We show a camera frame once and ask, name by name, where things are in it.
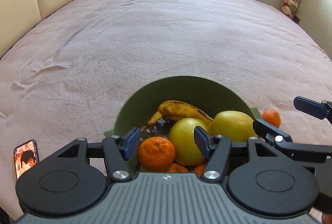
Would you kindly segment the pink bed blanket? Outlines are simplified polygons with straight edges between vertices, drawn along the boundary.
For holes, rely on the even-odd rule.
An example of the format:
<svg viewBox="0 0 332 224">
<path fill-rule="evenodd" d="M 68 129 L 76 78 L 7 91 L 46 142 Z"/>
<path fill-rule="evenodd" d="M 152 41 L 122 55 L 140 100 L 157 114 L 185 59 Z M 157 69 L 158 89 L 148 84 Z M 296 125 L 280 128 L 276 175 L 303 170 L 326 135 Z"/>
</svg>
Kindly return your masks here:
<svg viewBox="0 0 332 224">
<path fill-rule="evenodd" d="M 277 9 L 253 0 L 74 0 L 1 58 L 1 207 L 22 212 L 13 150 L 45 158 L 99 141 L 126 100 L 169 76 L 218 82 L 248 106 L 277 109 L 295 142 L 331 144 L 331 125 L 293 99 L 331 100 L 331 60 Z"/>
</svg>

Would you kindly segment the mandarin orange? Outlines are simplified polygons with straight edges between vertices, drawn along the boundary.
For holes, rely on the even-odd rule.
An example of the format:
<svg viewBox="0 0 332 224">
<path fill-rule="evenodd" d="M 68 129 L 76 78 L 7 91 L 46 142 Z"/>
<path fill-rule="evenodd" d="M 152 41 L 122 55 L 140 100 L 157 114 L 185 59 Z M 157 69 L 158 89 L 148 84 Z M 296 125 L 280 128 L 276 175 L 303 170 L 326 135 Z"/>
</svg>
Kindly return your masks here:
<svg viewBox="0 0 332 224">
<path fill-rule="evenodd" d="M 195 166 L 192 171 L 197 173 L 198 177 L 201 177 L 204 169 L 206 168 L 207 162 L 202 162 L 199 165 Z"/>
<path fill-rule="evenodd" d="M 178 165 L 177 163 L 172 163 L 168 169 L 168 173 L 179 173 L 188 172 L 188 169 L 184 166 Z"/>
<path fill-rule="evenodd" d="M 144 170 L 167 172 L 175 160 L 176 150 L 168 139 L 155 136 L 140 144 L 137 156 Z"/>
<path fill-rule="evenodd" d="M 281 116 L 277 110 L 267 109 L 262 113 L 262 119 L 276 128 L 281 126 Z"/>
</svg>

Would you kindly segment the mandarin orange in bowl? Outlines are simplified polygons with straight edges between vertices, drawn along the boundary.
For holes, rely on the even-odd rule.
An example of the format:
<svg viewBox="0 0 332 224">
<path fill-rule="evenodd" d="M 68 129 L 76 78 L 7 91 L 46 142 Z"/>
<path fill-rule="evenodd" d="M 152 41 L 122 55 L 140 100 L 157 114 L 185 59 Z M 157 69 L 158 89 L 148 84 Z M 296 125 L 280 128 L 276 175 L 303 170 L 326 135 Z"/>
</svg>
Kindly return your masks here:
<svg viewBox="0 0 332 224">
<path fill-rule="evenodd" d="M 195 166 L 192 171 L 197 173 L 198 177 L 201 177 L 204 169 L 206 168 L 207 162 L 202 162 L 199 165 Z"/>
</svg>

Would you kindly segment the smartphone with video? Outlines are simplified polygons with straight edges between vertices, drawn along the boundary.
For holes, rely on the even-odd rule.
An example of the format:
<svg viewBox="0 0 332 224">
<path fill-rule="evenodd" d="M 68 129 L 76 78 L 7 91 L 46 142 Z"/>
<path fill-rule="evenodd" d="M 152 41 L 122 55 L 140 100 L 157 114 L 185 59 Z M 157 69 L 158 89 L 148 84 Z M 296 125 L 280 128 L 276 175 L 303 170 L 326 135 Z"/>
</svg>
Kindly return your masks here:
<svg viewBox="0 0 332 224">
<path fill-rule="evenodd" d="M 37 143 L 29 140 L 13 150 L 15 175 L 18 179 L 25 171 L 39 162 Z"/>
</svg>

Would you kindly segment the green pear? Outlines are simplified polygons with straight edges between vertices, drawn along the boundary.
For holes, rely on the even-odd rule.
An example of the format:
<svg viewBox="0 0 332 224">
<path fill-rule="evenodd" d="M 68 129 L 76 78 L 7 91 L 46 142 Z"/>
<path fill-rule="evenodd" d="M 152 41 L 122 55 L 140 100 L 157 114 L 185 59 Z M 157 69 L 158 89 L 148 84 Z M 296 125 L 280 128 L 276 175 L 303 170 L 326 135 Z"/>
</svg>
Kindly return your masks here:
<svg viewBox="0 0 332 224">
<path fill-rule="evenodd" d="M 207 130 L 207 126 L 200 119 L 186 118 L 177 121 L 168 133 L 168 139 L 176 150 L 175 162 L 181 166 L 197 166 L 204 161 L 194 140 L 197 126 Z"/>
</svg>

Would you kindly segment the green colander bowl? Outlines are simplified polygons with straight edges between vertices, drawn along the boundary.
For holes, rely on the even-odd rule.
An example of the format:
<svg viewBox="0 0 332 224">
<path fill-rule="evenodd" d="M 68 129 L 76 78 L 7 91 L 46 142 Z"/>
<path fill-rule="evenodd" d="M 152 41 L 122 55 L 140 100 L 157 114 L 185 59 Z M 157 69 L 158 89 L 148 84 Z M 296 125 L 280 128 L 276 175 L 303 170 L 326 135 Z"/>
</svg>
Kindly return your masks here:
<svg viewBox="0 0 332 224">
<path fill-rule="evenodd" d="M 250 109 L 237 94 L 217 82 L 194 76 L 166 77 L 151 82 L 134 93 L 121 108 L 114 129 L 107 131 L 105 138 L 113 135 L 123 137 L 137 127 L 141 132 L 140 144 L 155 136 L 168 139 L 168 133 L 177 121 L 160 119 L 145 131 L 141 131 L 141 127 L 166 100 L 179 100 L 191 104 L 212 119 L 223 111 L 243 112 L 253 121 L 259 117 L 258 111 Z M 137 156 L 140 144 L 133 157 L 126 162 L 132 175 L 139 169 L 144 170 Z"/>
</svg>

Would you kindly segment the yellow-green pear with stem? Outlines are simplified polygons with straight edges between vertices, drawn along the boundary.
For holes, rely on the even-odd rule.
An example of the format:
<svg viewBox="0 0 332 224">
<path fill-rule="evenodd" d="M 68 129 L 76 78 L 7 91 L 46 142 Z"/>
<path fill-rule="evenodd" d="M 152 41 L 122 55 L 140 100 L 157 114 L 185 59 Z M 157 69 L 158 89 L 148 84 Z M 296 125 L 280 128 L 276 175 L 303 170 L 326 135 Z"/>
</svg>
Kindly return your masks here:
<svg viewBox="0 0 332 224">
<path fill-rule="evenodd" d="M 246 142 L 249 137 L 257 137 L 253 130 L 253 119 L 239 111 L 223 111 L 214 117 L 208 133 L 212 136 L 223 135 L 233 142 Z"/>
</svg>

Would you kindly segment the brown spotted banana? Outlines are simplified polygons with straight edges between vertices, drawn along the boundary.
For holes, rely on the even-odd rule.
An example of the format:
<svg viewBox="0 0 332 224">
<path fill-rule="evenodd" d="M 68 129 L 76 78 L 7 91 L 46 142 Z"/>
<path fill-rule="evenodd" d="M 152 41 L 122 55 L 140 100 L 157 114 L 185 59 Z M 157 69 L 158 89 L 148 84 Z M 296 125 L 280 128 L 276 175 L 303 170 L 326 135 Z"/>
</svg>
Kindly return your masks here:
<svg viewBox="0 0 332 224">
<path fill-rule="evenodd" d="M 179 100 L 166 100 L 158 106 L 157 111 L 152 115 L 149 121 L 141 127 L 141 131 L 145 131 L 160 119 L 179 121 L 186 118 L 199 119 L 204 122 L 207 127 L 210 127 L 213 122 L 213 119 L 209 115 L 191 104 Z"/>
</svg>

